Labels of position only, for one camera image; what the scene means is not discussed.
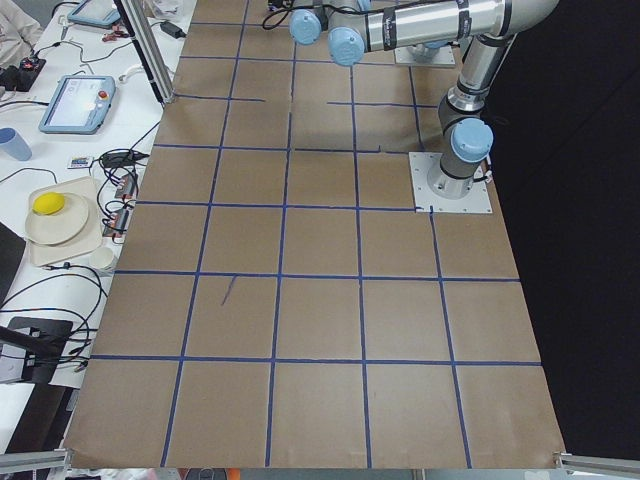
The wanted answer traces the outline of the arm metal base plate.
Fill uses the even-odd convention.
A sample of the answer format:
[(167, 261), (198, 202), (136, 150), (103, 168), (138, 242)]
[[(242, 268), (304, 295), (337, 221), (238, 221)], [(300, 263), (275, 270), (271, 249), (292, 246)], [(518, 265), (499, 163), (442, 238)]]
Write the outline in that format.
[(444, 45), (429, 48), (424, 45), (406, 46), (394, 51), (395, 62), (399, 65), (429, 68), (454, 68), (456, 60), (452, 47)]
[(410, 152), (409, 163), (415, 210), (426, 213), (491, 214), (488, 186), (481, 167), (467, 179), (447, 176), (442, 154)]

